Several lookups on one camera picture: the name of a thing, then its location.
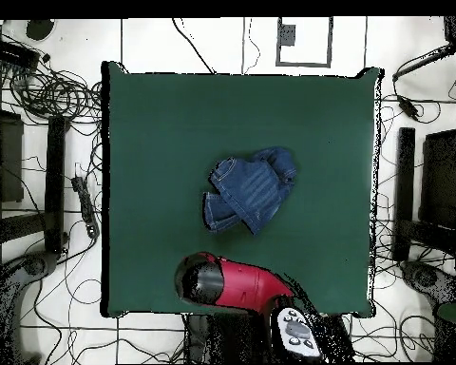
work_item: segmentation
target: tangled wires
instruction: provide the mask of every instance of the tangled wires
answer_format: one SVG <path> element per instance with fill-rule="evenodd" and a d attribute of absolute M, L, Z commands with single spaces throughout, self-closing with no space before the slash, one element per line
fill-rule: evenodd
<path fill-rule="evenodd" d="M 100 85 L 97 83 L 89 89 L 80 76 L 50 69 L 47 74 L 34 72 L 26 78 L 12 75 L 10 92 L 17 105 L 37 118 L 61 115 L 73 123 L 79 123 L 79 118 L 91 118 L 92 123 L 96 123 L 101 106 Z"/>

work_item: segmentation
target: floor tile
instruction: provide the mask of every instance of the floor tile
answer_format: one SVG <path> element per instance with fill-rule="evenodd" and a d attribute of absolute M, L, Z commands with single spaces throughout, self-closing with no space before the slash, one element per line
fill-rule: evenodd
<path fill-rule="evenodd" d="M 24 352 L 42 354 L 41 364 L 45 364 L 50 352 L 59 340 L 59 333 L 54 329 L 22 328 Z M 48 364 L 53 365 L 112 365 L 116 356 L 116 331 L 72 331 L 62 330 L 62 339 Z M 111 345 L 97 349 L 95 347 Z"/>
<path fill-rule="evenodd" d="M 125 341 L 121 342 L 119 364 L 155 364 L 168 361 L 182 349 L 184 332 L 120 331 L 120 338 L 128 340 L 137 349 Z"/>
<path fill-rule="evenodd" d="M 391 75 L 406 61 L 446 45 L 443 17 L 369 17 L 367 66 L 382 67 L 382 95 L 393 93 Z M 401 77 L 397 92 L 413 99 L 448 100 L 456 54 Z"/>
<path fill-rule="evenodd" d="M 389 288 L 375 289 L 373 300 L 376 306 L 376 315 L 372 318 L 356 318 L 353 320 L 352 335 L 365 336 L 395 336 L 398 334 L 398 327 L 408 316 L 422 315 L 432 320 L 432 312 L 426 298 L 411 288 L 401 279 L 387 281 L 392 284 Z M 421 333 L 427 336 L 434 336 L 434 327 L 426 320 L 414 319 L 404 329 L 408 336 L 418 337 Z"/>
<path fill-rule="evenodd" d="M 179 30 L 218 73 L 239 74 L 242 18 L 180 18 Z M 132 73 L 209 73 L 170 18 L 123 20 L 123 64 Z"/>
<path fill-rule="evenodd" d="M 123 329 L 184 329 L 181 315 L 133 312 L 120 318 L 120 326 Z"/>
<path fill-rule="evenodd" d="M 276 67 L 277 17 L 246 17 L 245 26 L 245 65 L 247 69 L 253 66 L 250 68 L 249 74 L 352 77 L 358 74 L 364 66 L 365 17 L 333 18 L 331 68 Z M 297 26 L 295 29 L 295 40 L 297 41 Z M 327 36 L 321 35 L 317 40 L 327 43 Z"/>
<path fill-rule="evenodd" d="M 357 352 L 356 362 L 430 362 L 432 360 L 432 340 L 422 341 L 419 338 L 400 339 L 392 337 L 353 337 L 353 349 Z"/>

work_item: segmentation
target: black power adapter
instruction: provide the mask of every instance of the black power adapter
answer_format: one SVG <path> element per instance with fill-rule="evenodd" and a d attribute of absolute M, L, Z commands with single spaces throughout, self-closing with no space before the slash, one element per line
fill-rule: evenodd
<path fill-rule="evenodd" d="M 413 103 L 400 95 L 397 95 L 397 101 L 399 102 L 399 106 L 403 112 L 414 121 L 417 121 L 417 108 L 413 105 Z"/>

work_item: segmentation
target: electrical cord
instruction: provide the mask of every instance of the electrical cord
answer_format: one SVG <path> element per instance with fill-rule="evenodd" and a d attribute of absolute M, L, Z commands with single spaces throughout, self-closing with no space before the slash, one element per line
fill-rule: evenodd
<path fill-rule="evenodd" d="M 254 64 L 251 65 L 250 67 L 248 67 L 248 68 L 245 70 L 244 74 L 247 74 L 248 71 L 249 71 L 250 69 L 252 69 L 253 67 L 255 67 L 255 66 L 257 65 L 258 59 L 260 58 L 260 55 L 261 55 L 260 49 L 259 49 L 258 46 L 255 44 L 255 42 L 252 40 L 252 35 L 251 35 L 251 33 L 252 33 L 252 22 L 253 22 L 253 20 L 254 20 L 253 17 L 250 18 L 250 24 L 249 24 L 249 27 L 248 27 L 248 40 L 251 42 L 251 44 L 252 44 L 254 47 L 256 47 L 256 51 L 258 52 L 258 56 L 256 57 L 256 60 L 255 60 Z"/>
<path fill-rule="evenodd" d="M 191 40 L 184 34 L 184 32 L 182 32 L 179 29 L 178 24 L 176 23 L 176 20 L 174 18 L 172 18 L 172 24 L 174 24 L 174 27 L 176 28 L 176 31 L 178 33 L 180 33 L 180 35 L 189 43 L 189 45 L 191 45 L 191 48 L 196 52 L 196 54 L 198 55 L 198 57 L 200 58 L 202 63 L 205 65 L 205 67 L 208 69 L 208 71 L 211 74 L 216 74 L 216 72 L 206 64 L 206 62 L 204 61 L 204 59 L 202 58 L 202 56 L 200 55 L 200 53 L 198 52 L 198 50 L 196 49 L 194 44 L 191 42 Z"/>

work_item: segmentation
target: gray floor grout line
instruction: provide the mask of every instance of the gray floor grout line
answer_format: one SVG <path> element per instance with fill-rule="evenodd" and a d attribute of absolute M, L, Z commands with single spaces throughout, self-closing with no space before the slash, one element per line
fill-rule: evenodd
<path fill-rule="evenodd" d="M 124 63 L 124 20 L 120 20 L 120 63 Z"/>
<path fill-rule="evenodd" d="M 21 212 L 21 213 L 36 213 L 37 210 L 35 208 L 2 208 L 2 211 L 10 211 L 10 212 Z M 45 213 L 46 210 L 39 209 L 41 213 Z M 81 214 L 81 211 L 75 210 L 63 210 L 63 213 L 68 214 Z"/>
<path fill-rule="evenodd" d="M 364 338 L 389 338 L 389 339 L 393 339 L 394 338 L 395 340 L 397 340 L 400 337 L 399 336 L 372 336 L 372 335 L 370 335 L 370 336 L 368 336 L 368 335 L 357 336 L 357 335 L 351 335 L 351 338 L 361 338 L 361 339 L 364 339 Z M 402 336 L 402 338 L 404 338 L 404 339 L 412 339 L 412 340 L 414 340 L 414 339 L 419 339 L 420 340 L 421 339 L 418 336 Z M 426 338 L 434 339 L 436 337 L 434 337 L 434 336 L 433 337 L 426 336 Z"/>
<path fill-rule="evenodd" d="M 367 38 L 369 33 L 369 17 L 365 17 L 365 51 L 363 53 L 363 68 L 367 66 Z"/>
<path fill-rule="evenodd" d="M 48 329 L 48 330 L 56 330 L 56 328 L 47 325 L 20 325 L 23 329 Z M 57 326 L 59 330 L 86 330 L 86 331 L 93 331 L 93 332 L 116 332 L 117 328 L 96 328 L 96 327 L 82 327 L 82 326 L 71 326 L 70 328 L 67 326 Z M 155 328 L 130 328 L 130 327 L 120 327 L 119 331 L 131 331 L 131 332 L 174 332 L 174 333 L 182 333 L 184 329 L 155 329 Z"/>
<path fill-rule="evenodd" d="M 46 325 L 20 325 L 23 329 L 48 329 L 48 330 L 55 330 L 52 326 Z M 59 330 L 86 330 L 86 331 L 93 331 L 93 332 L 117 332 L 117 328 L 94 328 L 94 327 L 78 327 L 78 326 L 71 326 L 68 328 L 67 326 L 58 326 Z M 129 328 L 129 327 L 119 327 L 119 332 L 173 332 L 173 333 L 183 333 L 184 329 L 152 329 L 152 328 Z M 351 335 L 351 338 L 389 338 L 389 339 L 398 339 L 399 336 L 368 336 L 368 335 Z M 404 339 L 420 339 L 419 336 L 402 336 Z"/>

